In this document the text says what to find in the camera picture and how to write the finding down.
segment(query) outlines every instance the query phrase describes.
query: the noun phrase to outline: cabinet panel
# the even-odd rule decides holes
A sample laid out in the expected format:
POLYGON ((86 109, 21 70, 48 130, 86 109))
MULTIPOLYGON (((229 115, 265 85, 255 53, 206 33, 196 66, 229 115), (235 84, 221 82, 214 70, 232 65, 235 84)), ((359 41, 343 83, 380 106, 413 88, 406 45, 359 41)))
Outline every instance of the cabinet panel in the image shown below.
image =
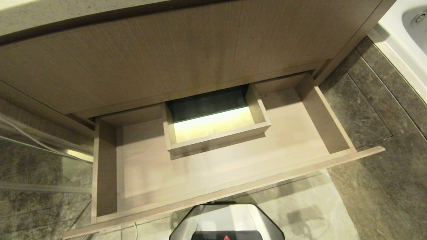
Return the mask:
POLYGON ((162 102, 331 59, 379 2, 236 0, 98 23, 0 46, 0 77, 63 114, 162 102))

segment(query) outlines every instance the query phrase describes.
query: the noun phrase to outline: stone countertop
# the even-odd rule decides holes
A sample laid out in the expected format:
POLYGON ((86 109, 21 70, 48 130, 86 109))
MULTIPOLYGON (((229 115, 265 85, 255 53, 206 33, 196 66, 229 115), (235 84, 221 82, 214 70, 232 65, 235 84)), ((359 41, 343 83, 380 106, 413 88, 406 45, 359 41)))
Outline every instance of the stone countertop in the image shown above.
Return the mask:
POLYGON ((167 0, 3 0, 0 36, 66 19, 167 0))

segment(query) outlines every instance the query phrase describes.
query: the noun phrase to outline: open drawer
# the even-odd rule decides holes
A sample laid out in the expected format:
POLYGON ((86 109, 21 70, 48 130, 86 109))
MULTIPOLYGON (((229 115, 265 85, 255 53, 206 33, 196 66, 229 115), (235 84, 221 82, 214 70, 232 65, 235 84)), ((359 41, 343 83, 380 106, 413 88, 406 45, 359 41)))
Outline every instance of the open drawer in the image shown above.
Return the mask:
POLYGON ((168 151, 165 104, 97 119, 92 225, 65 239, 220 199, 384 150, 357 152, 309 74, 251 84, 269 128, 196 153, 168 151))

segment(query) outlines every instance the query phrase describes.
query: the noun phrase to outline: white bathtub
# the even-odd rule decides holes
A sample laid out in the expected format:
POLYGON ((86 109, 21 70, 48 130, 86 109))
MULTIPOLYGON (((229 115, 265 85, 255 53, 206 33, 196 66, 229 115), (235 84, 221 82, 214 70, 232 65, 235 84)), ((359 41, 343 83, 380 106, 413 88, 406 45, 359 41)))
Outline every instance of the white bathtub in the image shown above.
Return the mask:
POLYGON ((427 0, 397 0, 368 37, 427 102, 427 16, 411 24, 427 10, 427 0))

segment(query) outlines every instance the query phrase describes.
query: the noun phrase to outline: cable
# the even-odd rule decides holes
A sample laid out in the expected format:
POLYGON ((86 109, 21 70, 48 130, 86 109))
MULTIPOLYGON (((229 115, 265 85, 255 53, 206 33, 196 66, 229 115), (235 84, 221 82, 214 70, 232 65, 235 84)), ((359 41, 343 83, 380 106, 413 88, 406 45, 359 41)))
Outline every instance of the cable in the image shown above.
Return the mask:
POLYGON ((85 162, 86 164, 89 164, 89 165, 90 165, 90 163, 88 163, 86 160, 83 160, 83 159, 81 159, 81 158, 78 158, 78 157, 75 157, 75 156, 73 156, 73 155, 67 154, 67 153, 65 153, 65 152, 58 151, 58 150, 56 150, 56 149, 54 149, 54 148, 51 148, 51 147, 49 147, 48 145, 46 145, 46 144, 44 144, 44 143, 40 142, 39 140, 35 139, 34 137, 32 137, 31 135, 29 135, 28 133, 26 133, 26 132, 25 132, 24 130, 22 130, 20 127, 18 127, 17 125, 15 125, 13 122, 11 122, 11 121, 9 121, 9 120, 7 120, 7 119, 3 118, 2 116, 0 116, 0 120, 2 120, 3 122, 5 122, 5 123, 9 124, 9 125, 10 125, 10 126, 12 126, 14 129, 16 129, 18 132, 20 132, 21 134, 25 135, 25 136, 26 136, 26 137, 28 137, 29 139, 31 139, 31 140, 33 140, 34 142, 36 142, 38 145, 40 145, 40 146, 42 146, 42 147, 44 147, 44 148, 46 148, 46 149, 48 149, 48 150, 50 150, 50 151, 52 151, 52 152, 55 152, 55 153, 58 153, 58 154, 60 154, 60 155, 65 155, 65 156, 67 156, 67 157, 69 157, 69 158, 73 158, 73 159, 76 159, 76 160, 83 161, 83 162, 85 162))
POLYGON ((136 222, 134 222, 135 230, 136 230, 136 236, 135 240, 138 240, 138 227, 136 226, 136 222))

